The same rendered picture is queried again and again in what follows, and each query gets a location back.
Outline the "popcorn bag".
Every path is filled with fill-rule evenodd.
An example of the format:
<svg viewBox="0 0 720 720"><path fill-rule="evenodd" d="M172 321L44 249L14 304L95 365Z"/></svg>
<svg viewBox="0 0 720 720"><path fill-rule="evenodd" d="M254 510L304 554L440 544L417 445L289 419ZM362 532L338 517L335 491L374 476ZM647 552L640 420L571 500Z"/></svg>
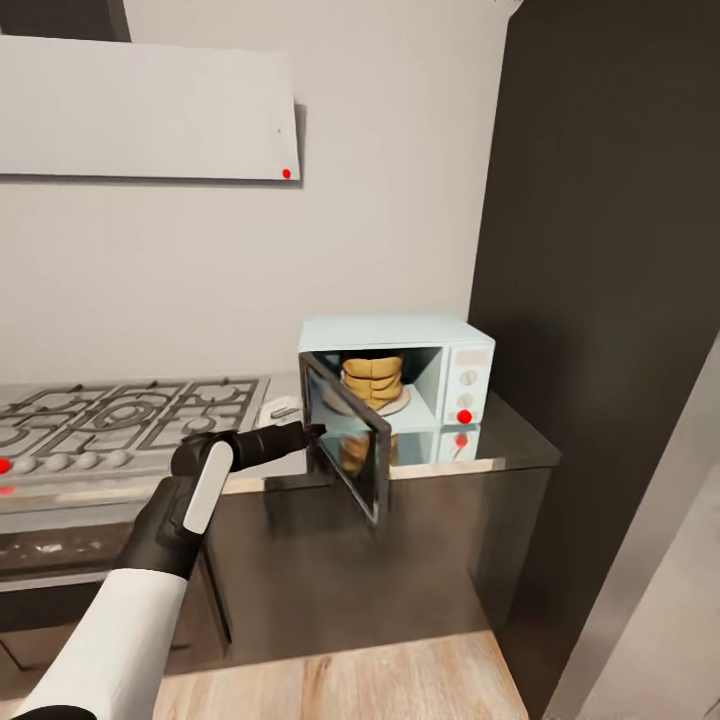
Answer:
<svg viewBox="0 0 720 720"><path fill-rule="evenodd" d="M401 395L404 348L340 350L340 377L357 397L379 409Z"/></svg>

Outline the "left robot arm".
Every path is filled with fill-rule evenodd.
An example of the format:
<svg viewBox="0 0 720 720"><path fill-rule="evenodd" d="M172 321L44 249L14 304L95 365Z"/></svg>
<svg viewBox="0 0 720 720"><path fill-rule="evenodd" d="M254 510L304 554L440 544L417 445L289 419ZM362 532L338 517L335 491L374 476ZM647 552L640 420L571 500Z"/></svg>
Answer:
<svg viewBox="0 0 720 720"><path fill-rule="evenodd" d="M229 473L303 450L333 429L281 417L299 397L262 404L257 427L184 438L170 476L137 515L113 570L14 720L152 720L199 547Z"/></svg>

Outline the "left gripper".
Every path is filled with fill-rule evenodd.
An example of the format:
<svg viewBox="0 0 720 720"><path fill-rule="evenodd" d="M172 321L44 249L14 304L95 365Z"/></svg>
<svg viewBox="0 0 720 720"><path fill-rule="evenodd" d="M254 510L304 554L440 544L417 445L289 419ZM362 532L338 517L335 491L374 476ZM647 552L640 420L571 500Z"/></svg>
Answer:
<svg viewBox="0 0 720 720"><path fill-rule="evenodd" d="M259 465L281 459L287 453L303 450L312 442L333 429L331 424L312 424L303 427L304 421L287 425L252 429L261 442L262 456Z"/></svg>

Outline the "microwave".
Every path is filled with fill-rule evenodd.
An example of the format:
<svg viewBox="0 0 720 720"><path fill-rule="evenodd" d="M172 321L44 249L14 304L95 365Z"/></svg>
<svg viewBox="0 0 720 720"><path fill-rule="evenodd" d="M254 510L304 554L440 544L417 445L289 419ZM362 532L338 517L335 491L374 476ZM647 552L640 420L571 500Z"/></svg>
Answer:
<svg viewBox="0 0 720 720"><path fill-rule="evenodd" d="M340 377L340 350L404 348L401 395L371 409ZM312 442L374 542L387 535L393 429L469 425L483 416L495 339L447 311L306 315L297 345Z"/></svg>

